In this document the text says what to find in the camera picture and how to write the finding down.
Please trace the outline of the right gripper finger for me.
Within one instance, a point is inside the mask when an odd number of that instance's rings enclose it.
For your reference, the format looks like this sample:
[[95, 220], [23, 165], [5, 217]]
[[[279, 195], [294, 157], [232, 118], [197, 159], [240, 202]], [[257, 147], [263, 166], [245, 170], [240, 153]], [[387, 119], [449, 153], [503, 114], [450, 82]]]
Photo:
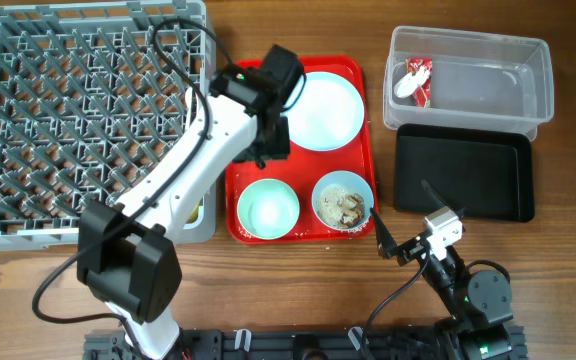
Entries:
[[370, 214], [375, 224], [378, 253], [383, 259], [391, 259], [396, 255], [398, 245], [374, 208], [370, 209]]
[[450, 210], [452, 210], [459, 218], [463, 218], [464, 217], [464, 209], [460, 208], [457, 209], [453, 206], [451, 206], [447, 200], [445, 200], [432, 186], [431, 184], [425, 180], [422, 179], [421, 180], [421, 185], [422, 188], [424, 189], [424, 191], [428, 194], [428, 196], [433, 200], [433, 202], [439, 207], [439, 208], [444, 208], [444, 207], [448, 207]]

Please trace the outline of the green bowl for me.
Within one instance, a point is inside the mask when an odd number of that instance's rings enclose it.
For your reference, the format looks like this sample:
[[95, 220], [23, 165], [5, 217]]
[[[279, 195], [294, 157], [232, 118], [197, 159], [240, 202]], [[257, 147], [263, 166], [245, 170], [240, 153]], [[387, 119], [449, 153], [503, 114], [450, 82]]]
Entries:
[[243, 190], [237, 202], [236, 214], [251, 236], [276, 240], [287, 235], [297, 224], [300, 202], [288, 184], [265, 178]]

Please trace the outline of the red snack wrapper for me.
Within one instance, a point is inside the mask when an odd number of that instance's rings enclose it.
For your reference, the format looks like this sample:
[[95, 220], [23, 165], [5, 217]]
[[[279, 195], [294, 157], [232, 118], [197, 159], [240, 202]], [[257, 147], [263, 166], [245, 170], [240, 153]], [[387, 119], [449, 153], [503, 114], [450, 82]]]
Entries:
[[426, 66], [431, 74], [430, 78], [425, 82], [425, 84], [418, 88], [413, 93], [413, 98], [417, 107], [429, 108], [431, 105], [431, 82], [432, 82], [432, 59], [431, 58], [409, 58], [406, 61], [407, 73], [417, 71], [421, 66]]

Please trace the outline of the white napkin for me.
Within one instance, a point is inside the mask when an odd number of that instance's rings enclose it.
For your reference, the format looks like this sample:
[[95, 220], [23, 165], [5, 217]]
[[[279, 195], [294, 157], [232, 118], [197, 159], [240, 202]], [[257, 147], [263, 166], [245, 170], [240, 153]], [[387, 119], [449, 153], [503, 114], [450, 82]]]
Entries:
[[413, 93], [430, 78], [430, 70], [426, 66], [421, 66], [415, 72], [407, 73], [394, 86], [394, 94], [398, 98], [412, 96]]

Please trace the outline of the yellow cup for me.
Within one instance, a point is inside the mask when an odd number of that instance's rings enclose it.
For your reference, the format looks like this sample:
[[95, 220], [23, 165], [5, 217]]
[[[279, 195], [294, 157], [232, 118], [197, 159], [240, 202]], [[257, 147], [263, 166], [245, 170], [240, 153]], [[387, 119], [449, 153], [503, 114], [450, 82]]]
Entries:
[[199, 210], [200, 208], [203, 206], [203, 200], [200, 200], [196, 206], [193, 208], [192, 212], [190, 213], [190, 216], [188, 217], [188, 219], [186, 220], [187, 224], [193, 224], [195, 223], [198, 218], [199, 218]]

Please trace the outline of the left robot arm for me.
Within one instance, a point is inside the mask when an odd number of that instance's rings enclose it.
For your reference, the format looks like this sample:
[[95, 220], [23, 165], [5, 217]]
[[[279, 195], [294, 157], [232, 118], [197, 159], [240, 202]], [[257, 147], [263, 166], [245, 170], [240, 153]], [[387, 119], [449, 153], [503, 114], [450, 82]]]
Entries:
[[305, 86], [302, 65], [228, 65], [208, 94], [189, 88], [197, 107], [160, 163], [115, 206], [94, 202], [79, 228], [77, 278], [120, 321], [139, 359], [183, 354], [169, 304], [182, 273], [172, 236], [238, 156], [261, 162], [290, 151], [283, 118]]

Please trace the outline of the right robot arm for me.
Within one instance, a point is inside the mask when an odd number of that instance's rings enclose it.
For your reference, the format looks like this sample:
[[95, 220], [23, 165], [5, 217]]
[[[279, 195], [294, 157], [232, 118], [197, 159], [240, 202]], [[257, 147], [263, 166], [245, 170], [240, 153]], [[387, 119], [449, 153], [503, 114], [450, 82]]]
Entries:
[[451, 208], [427, 180], [421, 185], [440, 208], [427, 215], [424, 230], [406, 242], [397, 244], [377, 212], [370, 211], [379, 255], [395, 258], [401, 266], [416, 261], [419, 269], [369, 315], [359, 341], [361, 355], [365, 359], [373, 357], [368, 335], [379, 313], [421, 278], [451, 315], [442, 330], [451, 343], [450, 354], [459, 359], [491, 359], [510, 353], [513, 345], [505, 327], [514, 317], [509, 272], [490, 260], [465, 264], [454, 248], [465, 232], [465, 210]]

